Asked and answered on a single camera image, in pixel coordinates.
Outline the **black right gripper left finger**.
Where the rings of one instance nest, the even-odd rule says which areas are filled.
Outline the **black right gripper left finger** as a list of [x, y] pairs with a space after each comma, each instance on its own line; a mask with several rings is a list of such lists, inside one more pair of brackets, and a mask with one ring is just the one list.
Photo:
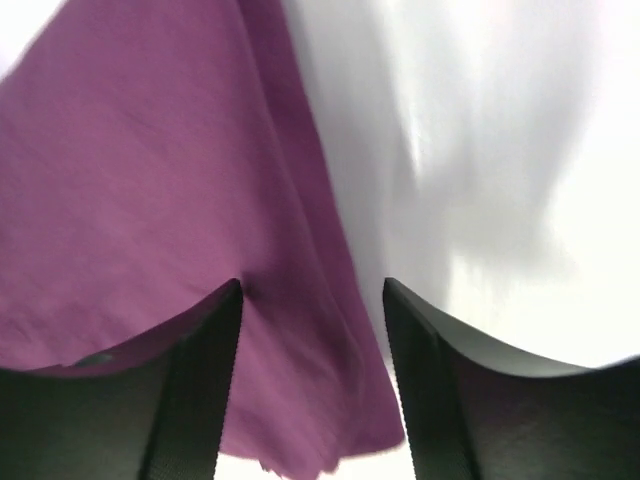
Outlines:
[[241, 285], [71, 366], [1, 373], [5, 479], [210, 479]]

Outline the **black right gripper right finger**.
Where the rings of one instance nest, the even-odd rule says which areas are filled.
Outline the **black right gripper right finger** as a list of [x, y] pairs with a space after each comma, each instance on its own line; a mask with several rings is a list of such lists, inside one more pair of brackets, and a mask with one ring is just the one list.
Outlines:
[[419, 479], [635, 479], [639, 362], [589, 369], [504, 343], [396, 279], [384, 315]]

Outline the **purple cloth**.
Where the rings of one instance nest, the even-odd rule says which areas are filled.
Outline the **purple cloth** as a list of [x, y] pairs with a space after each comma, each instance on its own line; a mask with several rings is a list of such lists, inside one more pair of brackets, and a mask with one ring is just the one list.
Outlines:
[[246, 303], [224, 453], [291, 479], [404, 438], [277, 1], [68, 1], [1, 83], [1, 363]]

